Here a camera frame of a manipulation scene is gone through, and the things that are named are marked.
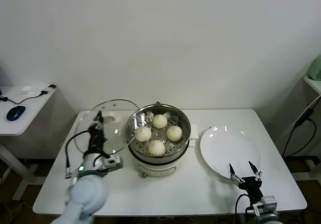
steamed bun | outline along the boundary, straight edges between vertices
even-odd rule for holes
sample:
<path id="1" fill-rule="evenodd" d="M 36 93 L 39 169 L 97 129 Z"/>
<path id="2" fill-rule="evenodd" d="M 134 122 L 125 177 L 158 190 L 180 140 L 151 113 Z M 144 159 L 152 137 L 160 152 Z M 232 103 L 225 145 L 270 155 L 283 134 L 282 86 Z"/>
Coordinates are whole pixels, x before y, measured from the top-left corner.
<path id="1" fill-rule="evenodd" d="M 139 127 L 135 133 L 135 137 L 140 142 L 145 142 L 151 138 L 149 127 Z"/>
<path id="2" fill-rule="evenodd" d="M 165 145 L 160 140 L 153 140 L 149 143 L 147 150 L 150 155 L 162 156 L 165 153 Z"/>
<path id="3" fill-rule="evenodd" d="M 167 138 L 170 141 L 177 142 L 180 141 L 183 137 L 183 131 L 180 127 L 178 126 L 171 126 L 167 130 Z"/>
<path id="4" fill-rule="evenodd" d="M 164 115 L 156 115 L 152 119 L 152 125 L 157 129 L 165 128 L 167 125 L 167 118 Z"/>

green object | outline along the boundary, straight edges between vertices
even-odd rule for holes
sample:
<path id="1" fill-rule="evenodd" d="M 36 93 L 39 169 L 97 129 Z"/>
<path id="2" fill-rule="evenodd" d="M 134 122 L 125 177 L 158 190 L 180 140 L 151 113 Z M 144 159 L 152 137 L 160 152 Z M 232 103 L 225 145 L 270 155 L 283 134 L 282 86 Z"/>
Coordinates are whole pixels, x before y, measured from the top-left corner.
<path id="1" fill-rule="evenodd" d="M 321 56 L 318 56 L 307 71 L 307 76 L 313 80 L 321 81 Z"/>

white wall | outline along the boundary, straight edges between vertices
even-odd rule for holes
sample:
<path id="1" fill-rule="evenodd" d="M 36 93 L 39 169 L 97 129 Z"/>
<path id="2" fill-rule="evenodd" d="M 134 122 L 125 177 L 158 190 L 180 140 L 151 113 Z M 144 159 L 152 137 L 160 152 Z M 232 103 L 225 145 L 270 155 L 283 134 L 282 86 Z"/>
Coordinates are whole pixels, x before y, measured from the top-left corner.
<path id="1" fill-rule="evenodd" d="M 321 0 L 0 0 L 1 66 L 12 84 L 58 85 L 52 145 L 76 112 L 113 98 L 255 108 L 276 135 L 305 105 L 298 82 L 321 53 L 320 9 Z"/>

white desk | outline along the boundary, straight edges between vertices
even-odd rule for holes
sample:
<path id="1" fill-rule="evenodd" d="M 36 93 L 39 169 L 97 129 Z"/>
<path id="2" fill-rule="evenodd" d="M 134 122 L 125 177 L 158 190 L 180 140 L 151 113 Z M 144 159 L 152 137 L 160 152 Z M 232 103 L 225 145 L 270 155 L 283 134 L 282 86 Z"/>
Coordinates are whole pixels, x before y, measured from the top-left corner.
<path id="1" fill-rule="evenodd" d="M 304 80 L 318 93 L 321 94 L 321 81 L 315 81 L 307 76 L 304 76 Z"/>
<path id="2" fill-rule="evenodd" d="M 318 93 L 321 94 L 321 81 L 315 81 L 307 76 L 304 77 L 304 80 Z M 308 167 L 311 169 L 309 172 L 299 172 L 293 173 L 294 178 L 297 181 L 303 180 L 316 180 L 319 185 L 321 185 L 321 163 L 317 166 L 312 160 L 305 161 Z"/>
<path id="3" fill-rule="evenodd" d="M 85 112 L 81 112 L 69 135 Z M 262 153 L 260 170 L 263 172 L 261 190 L 264 195 L 274 195 L 278 210 L 300 210 L 306 208 L 306 200 L 289 172 L 277 148 L 265 130 L 255 111 L 232 110 L 185 110 L 191 124 L 196 124 L 199 135 L 214 125 L 233 125 L 248 133 Z M 211 171 L 196 147 L 188 148 L 177 170 L 165 177 L 143 179 L 136 170 L 128 149 L 119 152 L 124 168 L 104 177 L 109 197 L 97 216 L 169 216 L 169 215 L 216 215 L 234 213 L 237 197 L 243 191 L 235 185 L 224 183 Z M 80 148 L 88 145 L 88 136 L 77 141 Z M 49 175 L 36 199 L 33 211 L 39 214 L 61 214 L 65 205 L 65 193 L 70 180 L 65 180 L 64 143 Z M 71 143 L 69 155 L 72 166 L 82 162 L 82 154 Z M 238 212 L 244 212 L 249 201 L 242 198 Z"/>
<path id="4" fill-rule="evenodd" d="M 23 87 L 17 86 L 0 86 L 2 91 L 2 96 L 6 96 L 9 99 L 19 102 L 27 97 L 37 96 L 39 95 L 41 89 L 36 89 L 34 93 L 24 94 L 20 93 Z M 26 100 L 20 105 L 25 106 L 26 110 L 24 113 L 15 121 L 7 120 L 8 111 L 17 106 L 16 104 L 10 101 L 0 101 L 0 136 L 17 136 L 22 134 L 41 108 L 45 105 L 48 99 L 52 96 L 55 90 L 49 92 L 48 94 L 42 95 L 38 98 L 33 98 Z M 31 165 L 29 170 L 21 164 L 19 160 L 17 160 L 14 155 L 12 155 L 3 145 L 0 144 L 0 159 L 2 159 L 9 168 L 3 174 L 3 180 L 9 174 L 11 168 L 16 171 L 20 176 L 23 177 L 22 182 L 20 183 L 16 193 L 13 196 L 13 200 L 20 200 L 22 198 L 23 193 L 25 192 L 27 186 L 29 184 L 42 184 L 45 180 L 44 177 L 36 177 L 34 176 L 34 172 L 37 168 L 37 165 Z"/>

steamer basket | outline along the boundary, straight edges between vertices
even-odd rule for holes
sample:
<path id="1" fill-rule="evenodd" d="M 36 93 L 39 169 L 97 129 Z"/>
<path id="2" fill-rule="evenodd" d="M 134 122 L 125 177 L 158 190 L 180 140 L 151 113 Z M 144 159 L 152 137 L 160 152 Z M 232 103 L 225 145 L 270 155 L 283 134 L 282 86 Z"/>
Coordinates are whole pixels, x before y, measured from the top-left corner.
<path id="1" fill-rule="evenodd" d="M 157 129 L 152 125 L 152 119 L 155 115 L 162 114 L 168 119 L 168 124 L 163 129 Z M 151 129 L 151 139 L 146 142 L 139 142 L 136 139 L 131 141 L 135 132 L 140 126 L 146 126 Z M 183 131 L 183 137 L 179 142 L 172 142 L 167 138 L 167 130 L 171 126 L 179 126 Z M 149 165 L 165 165 L 179 159 L 186 151 L 189 145 L 191 134 L 191 124 L 186 115 L 176 107 L 161 104 L 145 106 L 135 112 L 128 120 L 125 126 L 125 136 L 129 144 L 129 150 L 135 158 Z M 160 157 L 151 156 L 147 147 L 150 141 L 160 140 L 165 145 L 165 154 Z"/>

